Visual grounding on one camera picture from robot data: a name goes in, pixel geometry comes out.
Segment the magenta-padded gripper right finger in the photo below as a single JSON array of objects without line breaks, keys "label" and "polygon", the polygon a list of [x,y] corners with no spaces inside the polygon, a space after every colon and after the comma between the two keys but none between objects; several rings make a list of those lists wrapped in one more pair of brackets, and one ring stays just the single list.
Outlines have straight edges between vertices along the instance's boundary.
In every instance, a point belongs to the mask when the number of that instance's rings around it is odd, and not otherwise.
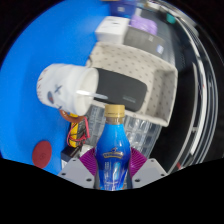
[{"label": "magenta-padded gripper right finger", "polygon": [[147,159],[138,150],[131,149],[128,170],[128,188],[136,189],[155,182],[167,175],[155,158]]}]

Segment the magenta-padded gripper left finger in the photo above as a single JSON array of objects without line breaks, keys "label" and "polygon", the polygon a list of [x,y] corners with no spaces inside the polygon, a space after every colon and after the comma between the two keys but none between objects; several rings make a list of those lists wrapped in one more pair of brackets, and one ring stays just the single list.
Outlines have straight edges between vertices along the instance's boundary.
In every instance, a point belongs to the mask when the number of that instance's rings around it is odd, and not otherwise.
[{"label": "magenta-padded gripper left finger", "polygon": [[94,189],[98,186],[97,172],[94,149],[90,149],[80,158],[72,158],[58,176],[78,186]]}]

